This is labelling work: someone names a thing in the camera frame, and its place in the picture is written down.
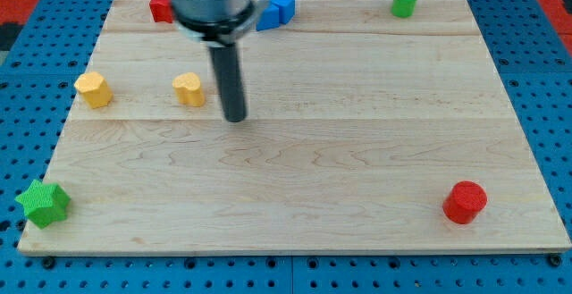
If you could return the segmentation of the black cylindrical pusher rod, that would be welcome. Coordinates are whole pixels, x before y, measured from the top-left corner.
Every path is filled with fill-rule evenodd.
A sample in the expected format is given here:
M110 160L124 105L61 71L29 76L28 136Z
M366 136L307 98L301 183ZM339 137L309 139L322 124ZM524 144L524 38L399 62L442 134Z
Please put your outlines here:
M211 46L208 50L224 118L227 122L242 122L247 117L247 104L237 47Z

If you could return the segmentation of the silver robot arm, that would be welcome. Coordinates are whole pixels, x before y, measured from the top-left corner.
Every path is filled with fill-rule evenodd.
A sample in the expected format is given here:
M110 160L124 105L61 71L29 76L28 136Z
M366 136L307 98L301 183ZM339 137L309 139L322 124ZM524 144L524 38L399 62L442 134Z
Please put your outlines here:
M238 43L259 22L270 0L171 0L178 28L208 47L223 115L241 122L248 115Z

